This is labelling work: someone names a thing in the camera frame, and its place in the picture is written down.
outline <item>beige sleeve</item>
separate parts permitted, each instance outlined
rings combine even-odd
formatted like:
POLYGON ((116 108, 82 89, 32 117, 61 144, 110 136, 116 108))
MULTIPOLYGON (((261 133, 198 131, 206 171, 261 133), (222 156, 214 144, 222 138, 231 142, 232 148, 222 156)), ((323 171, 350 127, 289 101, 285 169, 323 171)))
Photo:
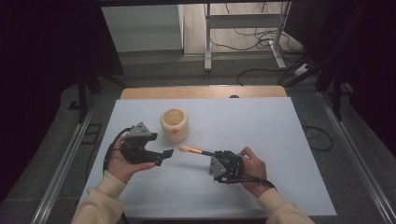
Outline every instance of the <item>beige sleeve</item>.
POLYGON ((125 187, 125 183, 105 171, 99 185, 89 188, 89 196, 78 206, 72 223, 117 223, 123 210, 119 197, 125 187))
POLYGON ((275 189, 265 191, 258 203, 268 216, 267 224, 314 223, 294 203, 285 202, 275 189))

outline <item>white wall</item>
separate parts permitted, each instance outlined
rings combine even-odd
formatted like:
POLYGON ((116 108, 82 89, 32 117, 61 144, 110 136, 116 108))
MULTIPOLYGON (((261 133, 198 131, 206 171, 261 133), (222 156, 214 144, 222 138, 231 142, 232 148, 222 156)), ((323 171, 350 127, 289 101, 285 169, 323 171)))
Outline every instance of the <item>white wall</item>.
POLYGON ((181 7, 102 7, 117 52, 182 49, 181 7))

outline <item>person's right hand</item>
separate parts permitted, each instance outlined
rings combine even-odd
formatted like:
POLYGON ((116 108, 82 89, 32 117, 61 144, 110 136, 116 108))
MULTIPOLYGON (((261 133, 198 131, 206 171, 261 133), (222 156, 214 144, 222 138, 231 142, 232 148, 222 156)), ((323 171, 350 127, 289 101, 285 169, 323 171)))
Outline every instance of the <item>person's right hand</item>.
MULTIPOLYGON (((242 157, 245 164, 245 173, 242 177, 251 178, 252 176, 255 176, 267 179, 265 162, 260 160, 249 147, 245 147, 238 155, 242 157)), ((254 182, 245 182, 242 183, 242 186, 244 186, 244 188, 256 198, 259 198, 265 191, 270 189, 270 187, 254 182)))

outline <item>person's left hand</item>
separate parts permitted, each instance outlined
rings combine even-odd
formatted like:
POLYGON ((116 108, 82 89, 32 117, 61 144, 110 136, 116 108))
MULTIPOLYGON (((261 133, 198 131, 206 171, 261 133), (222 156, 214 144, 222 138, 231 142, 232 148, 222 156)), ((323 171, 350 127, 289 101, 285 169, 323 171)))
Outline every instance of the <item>person's left hand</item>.
POLYGON ((154 162, 131 164, 123 158, 120 152, 121 143, 126 136, 121 136, 114 145, 113 152, 107 165, 107 171, 124 183, 128 183, 132 175, 139 171, 151 169, 155 166, 154 162))

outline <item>table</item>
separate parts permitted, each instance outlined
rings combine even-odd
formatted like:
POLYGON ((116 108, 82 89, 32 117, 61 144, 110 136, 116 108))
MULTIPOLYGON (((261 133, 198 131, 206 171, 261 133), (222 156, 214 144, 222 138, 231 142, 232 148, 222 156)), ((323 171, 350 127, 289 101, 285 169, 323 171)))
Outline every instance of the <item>table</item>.
MULTIPOLYGON (((156 141, 147 144, 148 150, 177 148, 177 144, 161 137, 159 122, 166 108, 176 106, 185 109, 191 123, 191 134, 182 144, 237 153, 249 143, 256 155, 267 159, 269 178, 286 200, 297 203, 310 216, 336 215, 290 98, 281 87, 265 86, 125 90, 114 107, 81 201, 87 197, 86 189, 102 178, 104 154, 108 144, 125 128, 121 126, 143 120, 150 131, 159 134, 156 141), (231 95, 246 98, 226 99, 231 95), (260 149, 263 143, 266 148, 275 149, 260 149)), ((175 151, 161 167, 135 174, 120 196, 126 216, 265 217, 254 197, 241 185, 214 182, 207 174, 209 161, 205 156, 175 151)))

